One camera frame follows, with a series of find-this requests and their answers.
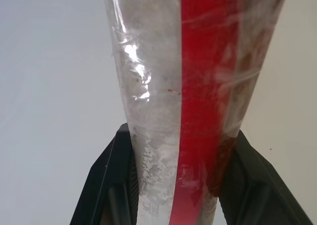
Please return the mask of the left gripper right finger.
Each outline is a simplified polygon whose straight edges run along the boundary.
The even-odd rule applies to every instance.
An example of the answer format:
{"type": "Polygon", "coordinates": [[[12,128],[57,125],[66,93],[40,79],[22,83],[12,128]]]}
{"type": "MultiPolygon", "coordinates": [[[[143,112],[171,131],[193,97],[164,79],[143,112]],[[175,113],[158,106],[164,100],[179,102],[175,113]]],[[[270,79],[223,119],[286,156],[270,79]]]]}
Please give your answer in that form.
{"type": "Polygon", "coordinates": [[[220,190],[228,225],[312,225],[277,171],[239,132],[220,190]]]}

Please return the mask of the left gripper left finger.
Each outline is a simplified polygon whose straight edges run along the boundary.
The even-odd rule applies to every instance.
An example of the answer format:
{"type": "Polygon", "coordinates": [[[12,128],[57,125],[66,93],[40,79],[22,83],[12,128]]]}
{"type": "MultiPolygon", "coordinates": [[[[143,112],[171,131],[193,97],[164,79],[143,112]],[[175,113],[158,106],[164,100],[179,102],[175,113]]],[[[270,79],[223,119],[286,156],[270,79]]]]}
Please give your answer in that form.
{"type": "Polygon", "coordinates": [[[128,125],[117,130],[91,166],[72,225],[134,225],[139,186],[128,125]]]}

